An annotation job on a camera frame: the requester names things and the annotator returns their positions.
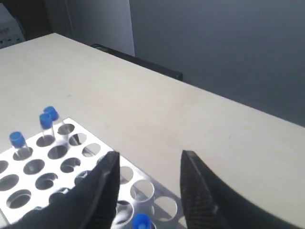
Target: test tube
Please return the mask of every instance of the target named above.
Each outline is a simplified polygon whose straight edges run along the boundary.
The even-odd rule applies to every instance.
[[[69,130],[68,126],[65,125],[63,119],[59,116],[58,112],[53,106],[47,106],[46,108],[43,109],[44,113],[50,114],[53,125],[59,124],[59,129],[61,130],[61,135],[65,135],[68,138],[68,134],[71,133]],[[77,146],[79,145],[79,141],[77,137],[71,137],[71,141],[73,141],[73,145]]]
[[[31,155],[31,151],[25,142],[21,132],[15,131],[10,134],[10,142],[15,148],[15,153],[19,159],[26,159]]]
[[[48,113],[43,113],[39,116],[40,125],[42,127],[42,135],[45,142],[54,141],[54,131],[52,126],[52,119]]]
[[[148,215],[146,214],[137,214],[132,219],[132,228],[133,229],[152,229],[152,222]]]

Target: rack hole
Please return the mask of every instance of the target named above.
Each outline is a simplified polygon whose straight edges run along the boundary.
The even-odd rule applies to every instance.
[[[172,198],[158,197],[153,202],[152,214],[159,221],[167,222],[177,214],[177,204]]]
[[[22,189],[11,194],[8,200],[6,201],[6,205],[11,209],[20,208],[26,205],[29,202],[30,198],[31,192],[26,189]]]
[[[82,150],[82,154],[85,157],[91,157],[91,156],[95,156],[97,155],[101,150],[101,146],[99,144],[96,143],[92,143],[87,145],[83,150]]]
[[[61,164],[61,171],[64,173],[72,173],[74,171],[74,168],[80,165],[81,165],[81,161],[78,158],[72,157],[66,159]]]
[[[15,187],[19,181],[19,176],[15,174],[7,175],[0,179],[0,191],[7,191]]]
[[[76,178],[74,179],[74,184],[75,185],[78,185],[82,180],[85,179],[85,177],[90,173],[91,171],[90,170],[86,170],[86,171],[83,171],[81,173],[79,173]]]
[[[87,136],[85,134],[79,133],[74,134],[69,138],[69,143],[71,146],[79,146],[83,144],[87,140]]]
[[[7,161],[0,161],[0,173],[3,173],[9,166]]]
[[[127,166],[123,166],[120,168],[120,184],[128,183],[133,177],[133,170]]]
[[[58,176],[55,173],[46,173],[36,180],[35,186],[39,190],[47,190],[54,185],[56,179]]]
[[[15,161],[23,161],[25,159],[28,159],[30,156],[32,156],[32,154],[33,154],[33,149],[31,147],[29,147],[29,149],[21,148],[17,151],[17,153],[15,152],[13,154],[13,159]]]
[[[65,156],[67,152],[67,147],[63,145],[54,146],[52,149],[49,150],[48,157],[49,159],[56,160]]]
[[[70,189],[67,187],[63,187],[63,188],[59,189],[57,192],[50,195],[49,203],[51,204],[51,203],[55,203],[55,202],[61,200],[65,196],[65,194],[69,191],[70,191]]]
[[[75,129],[75,126],[73,124],[67,123],[67,124],[61,125],[58,128],[57,133],[60,135],[68,135],[68,134],[72,133],[74,129]]]
[[[140,202],[149,200],[153,196],[153,193],[153,184],[148,180],[138,180],[130,190],[132,198]]]
[[[44,168],[44,161],[41,159],[35,159],[35,160],[28,162],[24,166],[23,172],[26,175],[34,175],[34,174],[37,174],[40,171],[42,171],[43,168]]]
[[[117,215],[113,220],[114,224],[125,225],[132,219],[133,207],[129,202],[125,200],[119,200],[116,206],[116,211]]]
[[[36,145],[39,147],[47,147],[53,144],[55,138],[51,135],[45,135],[38,138]]]

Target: wall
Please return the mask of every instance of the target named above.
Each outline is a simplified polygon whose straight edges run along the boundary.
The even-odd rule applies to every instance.
[[[0,0],[0,3],[19,20],[25,31],[25,39],[34,39],[52,32],[42,0]]]
[[[134,55],[129,0],[44,0],[53,30]]]
[[[135,55],[305,126],[304,0],[130,0]]]

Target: gray wall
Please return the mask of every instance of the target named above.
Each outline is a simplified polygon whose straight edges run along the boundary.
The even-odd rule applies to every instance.
[[[305,0],[130,0],[135,55],[305,126]]]

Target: table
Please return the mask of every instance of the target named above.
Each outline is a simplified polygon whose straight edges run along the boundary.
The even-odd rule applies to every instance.
[[[38,133],[51,104],[177,195],[189,149],[242,196],[305,227],[304,128],[57,34],[0,50],[0,69],[1,151],[13,130]]]

